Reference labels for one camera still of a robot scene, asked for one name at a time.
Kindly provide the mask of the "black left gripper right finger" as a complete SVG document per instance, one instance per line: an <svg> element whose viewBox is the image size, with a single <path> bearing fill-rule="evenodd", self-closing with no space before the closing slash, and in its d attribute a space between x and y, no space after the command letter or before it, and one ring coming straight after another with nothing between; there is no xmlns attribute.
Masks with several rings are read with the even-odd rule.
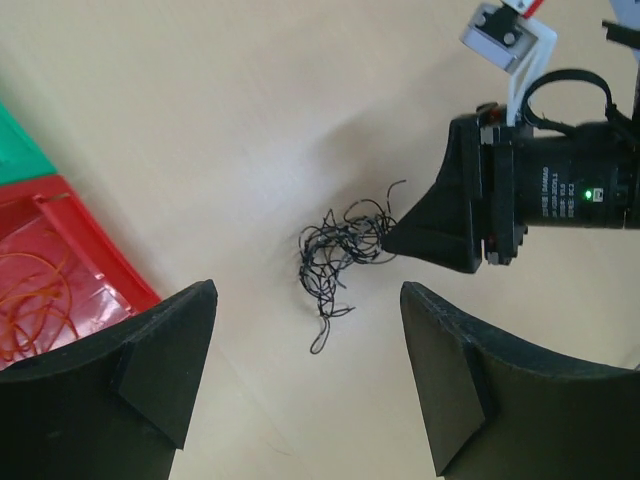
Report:
<svg viewBox="0 0 640 480"><path fill-rule="evenodd" d="M637 371L530 343L416 282L400 309L438 477L638 477Z"/></svg>

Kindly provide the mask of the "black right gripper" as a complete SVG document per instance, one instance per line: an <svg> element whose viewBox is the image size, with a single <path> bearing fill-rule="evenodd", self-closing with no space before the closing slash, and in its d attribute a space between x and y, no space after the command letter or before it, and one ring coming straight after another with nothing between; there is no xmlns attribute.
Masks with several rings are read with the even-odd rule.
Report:
<svg viewBox="0 0 640 480"><path fill-rule="evenodd" d="M508 265L529 227L639 227L639 151L605 122L537 136L481 105L449 125L440 171L383 250L460 273Z"/></svg>

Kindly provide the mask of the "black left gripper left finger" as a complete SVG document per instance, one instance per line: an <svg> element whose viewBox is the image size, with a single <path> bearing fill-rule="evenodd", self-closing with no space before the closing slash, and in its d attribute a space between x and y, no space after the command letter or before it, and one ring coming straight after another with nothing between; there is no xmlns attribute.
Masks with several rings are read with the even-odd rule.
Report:
<svg viewBox="0 0 640 480"><path fill-rule="evenodd" d="M218 293L149 310L1 372L4 479L166 479L185 446Z"/></svg>

